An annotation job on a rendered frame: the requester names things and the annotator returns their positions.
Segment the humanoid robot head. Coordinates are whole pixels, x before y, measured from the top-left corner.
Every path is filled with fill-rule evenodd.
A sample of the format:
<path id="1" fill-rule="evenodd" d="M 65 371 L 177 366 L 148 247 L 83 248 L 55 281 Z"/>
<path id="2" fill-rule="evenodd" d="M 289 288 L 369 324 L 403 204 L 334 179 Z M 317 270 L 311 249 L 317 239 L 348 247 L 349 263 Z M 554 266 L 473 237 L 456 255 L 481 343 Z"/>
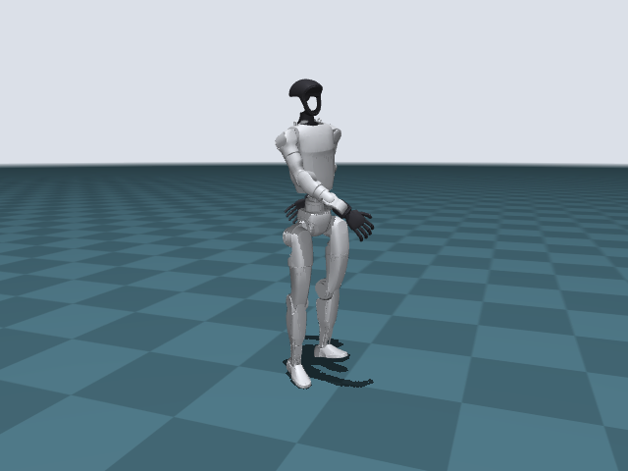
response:
<path id="1" fill-rule="evenodd" d="M 315 80 L 312 79 L 301 79 L 295 82 L 290 90 L 289 97 L 297 96 L 300 98 L 301 103 L 304 107 L 304 112 L 300 113 L 299 124 L 301 121 L 308 121 L 307 126 L 317 126 L 319 125 L 314 121 L 314 116 L 317 116 L 321 110 L 321 93 L 323 90 L 323 86 Z M 316 97 L 317 99 L 317 108 L 313 111 L 310 110 L 307 101 L 311 96 Z"/>

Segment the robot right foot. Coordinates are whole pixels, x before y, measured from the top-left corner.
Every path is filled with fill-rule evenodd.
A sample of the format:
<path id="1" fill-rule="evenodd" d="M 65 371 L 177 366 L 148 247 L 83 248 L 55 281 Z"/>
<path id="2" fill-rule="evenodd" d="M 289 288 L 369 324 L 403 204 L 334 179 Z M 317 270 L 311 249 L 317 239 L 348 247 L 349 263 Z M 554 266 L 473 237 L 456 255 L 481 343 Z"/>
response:
<path id="1" fill-rule="evenodd" d="M 295 359 L 295 366 L 291 365 L 291 359 L 288 359 L 287 369 L 290 372 L 291 379 L 293 382 L 300 388 L 306 389 L 311 386 L 311 380 L 307 373 L 305 372 L 302 364 L 297 364 L 297 360 Z"/>

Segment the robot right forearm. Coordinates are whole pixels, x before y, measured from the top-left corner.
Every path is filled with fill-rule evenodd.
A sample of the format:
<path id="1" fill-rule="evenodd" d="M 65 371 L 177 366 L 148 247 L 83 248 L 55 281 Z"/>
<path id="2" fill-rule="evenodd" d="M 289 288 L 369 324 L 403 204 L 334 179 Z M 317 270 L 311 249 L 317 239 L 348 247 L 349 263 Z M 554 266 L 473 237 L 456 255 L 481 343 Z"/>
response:
<path id="1" fill-rule="evenodd" d="M 315 182 L 307 172 L 300 172 L 297 176 L 297 182 L 309 196 L 316 198 L 320 203 L 324 203 L 327 209 L 333 210 L 334 208 L 343 214 L 348 208 L 344 201 L 338 199 L 321 182 Z"/>

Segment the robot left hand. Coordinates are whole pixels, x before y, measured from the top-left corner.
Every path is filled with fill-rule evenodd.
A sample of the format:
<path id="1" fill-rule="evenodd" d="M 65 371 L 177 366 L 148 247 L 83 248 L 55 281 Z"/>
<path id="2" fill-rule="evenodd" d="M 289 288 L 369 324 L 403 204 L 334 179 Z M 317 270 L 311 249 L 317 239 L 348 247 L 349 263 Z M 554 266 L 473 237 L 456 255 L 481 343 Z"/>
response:
<path id="1" fill-rule="evenodd" d="M 294 207 L 294 208 L 293 208 L 293 209 L 292 209 L 292 210 L 291 210 L 291 211 L 287 214 L 287 217 L 288 217 L 288 216 L 289 216 L 292 212 L 294 212 L 294 211 L 297 209 L 297 211 L 296 211 L 296 212 L 295 212 L 295 213 L 294 213 L 294 214 L 293 214 L 293 215 L 292 215 L 292 216 L 288 219 L 289 221 L 290 221 L 290 220 L 291 220 L 291 219 L 292 219 L 295 215 L 297 215 L 297 212 L 298 212 L 298 210 L 299 210 L 299 209 L 301 209 L 301 208 L 304 208 L 304 207 L 305 207 L 305 199 L 306 199 L 306 198 L 308 198 L 307 196 L 308 196 L 308 194 L 306 194 L 306 195 L 305 195 L 305 198 L 297 200 L 295 203 L 293 203 L 292 205 L 290 205 L 290 207 L 289 207 L 289 208 L 287 208 L 287 209 L 285 210 L 285 213 L 286 213 L 286 211 L 288 211 L 288 210 L 289 210 L 289 209 L 291 209 L 292 207 L 296 206 L 296 207 Z M 297 221 L 297 217 L 294 219 L 294 221 L 293 221 L 292 223 L 294 224 L 296 221 Z"/>

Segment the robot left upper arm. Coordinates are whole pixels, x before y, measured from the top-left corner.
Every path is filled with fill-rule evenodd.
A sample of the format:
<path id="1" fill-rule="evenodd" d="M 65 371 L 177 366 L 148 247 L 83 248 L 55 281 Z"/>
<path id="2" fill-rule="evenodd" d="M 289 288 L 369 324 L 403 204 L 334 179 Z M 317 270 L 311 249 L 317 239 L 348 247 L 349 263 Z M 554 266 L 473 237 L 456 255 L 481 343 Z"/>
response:
<path id="1" fill-rule="evenodd" d="M 338 129 L 338 128 L 332 126 L 332 125 L 330 125 L 330 126 L 333 129 L 333 133 L 334 133 L 334 144 L 335 144 L 335 154 L 336 154 L 336 149 L 337 149 L 337 146 L 338 146 L 338 142 L 339 142 L 340 137 L 341 137 L 341 131 L 340 131 L 340 129 Z M 337 170 L 337 165 L 335 163 L 335 172 L 336 172 L 336 170 Z"/>

